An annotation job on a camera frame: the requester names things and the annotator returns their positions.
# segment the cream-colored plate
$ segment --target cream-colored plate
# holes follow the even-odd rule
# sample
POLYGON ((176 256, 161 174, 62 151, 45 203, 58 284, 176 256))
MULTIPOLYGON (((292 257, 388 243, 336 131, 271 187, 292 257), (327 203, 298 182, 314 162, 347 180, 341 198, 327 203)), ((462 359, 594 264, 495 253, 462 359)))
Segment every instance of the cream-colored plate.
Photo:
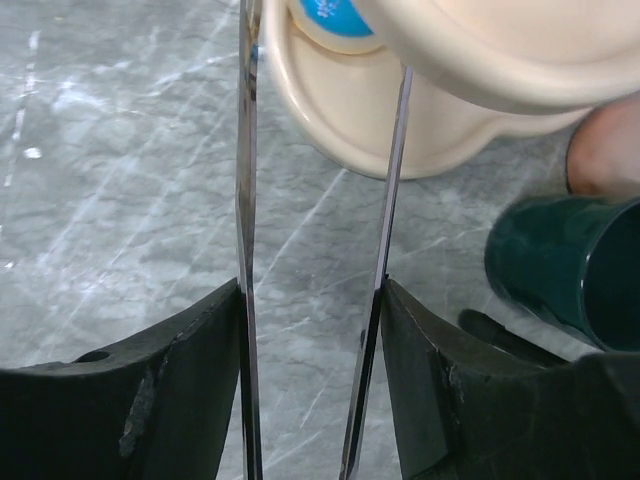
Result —
POLYGON ((640 89, 638 0, 353 0, 407 65, 495 110, 560 113, 640 89))
MULTIPOLYGON (((401 81, 400 61, 387 49, 340 55, 296 29, 285 0, 266 0, 267 61, 287 109, 323 153, 345 167, 384 178, 401 81)), ((587 110, 524 116, 488 110, 414 77, 402 178, 454 168, 498 135, 549 133, 587 110)))

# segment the green cup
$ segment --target green cup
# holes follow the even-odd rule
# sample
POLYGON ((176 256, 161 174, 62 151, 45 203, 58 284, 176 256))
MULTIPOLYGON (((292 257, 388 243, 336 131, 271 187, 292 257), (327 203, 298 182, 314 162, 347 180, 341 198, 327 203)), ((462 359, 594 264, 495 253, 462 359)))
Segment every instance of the green cup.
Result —
POLYGON ((603 350, 640 351, 640 198, 520 201, 491 230, 485 270, 499 297, 540 319, 603 350))

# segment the blue lid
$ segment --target blue lid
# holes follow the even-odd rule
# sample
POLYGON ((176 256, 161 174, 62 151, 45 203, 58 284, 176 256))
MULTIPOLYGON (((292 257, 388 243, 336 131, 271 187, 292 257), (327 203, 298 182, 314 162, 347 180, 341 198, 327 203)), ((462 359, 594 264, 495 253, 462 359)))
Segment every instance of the blue lid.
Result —
POLYGON ((351 0, 296 0, 307 16, 328 32, 343 37, 373 35, 351 0))

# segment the brown round object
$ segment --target brown round object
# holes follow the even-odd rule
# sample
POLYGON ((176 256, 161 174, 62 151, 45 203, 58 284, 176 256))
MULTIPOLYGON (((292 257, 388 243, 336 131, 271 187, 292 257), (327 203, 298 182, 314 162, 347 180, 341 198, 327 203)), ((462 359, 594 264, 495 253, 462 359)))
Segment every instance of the brown round object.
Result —
POLYGON ((640 195, 640 94, 580 124, 567 152, 567 185, 576 195, 640 195))

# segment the marble countertop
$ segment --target marble countertop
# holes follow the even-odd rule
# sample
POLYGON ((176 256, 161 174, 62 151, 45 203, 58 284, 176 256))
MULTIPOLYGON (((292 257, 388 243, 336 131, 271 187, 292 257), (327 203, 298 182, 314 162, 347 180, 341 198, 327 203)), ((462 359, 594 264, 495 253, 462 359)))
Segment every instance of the marble countertop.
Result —
MULTIPOLYGON (((0 367, 72 360, 236 275, 236 0, 0 0, 0 367)), ((259 75, 256 295, 265 475, 336 478, 384 184, 310 147, 259 75)), ((491 293, 488 231, 563 190, 569 130, 499 139, 400 186, 390 274, 568 359, 589 347, 491 293)), ((234 409, 221 479, 242 473, 234 409)), ((399 478, 382 356, 362 478, 399 478)))

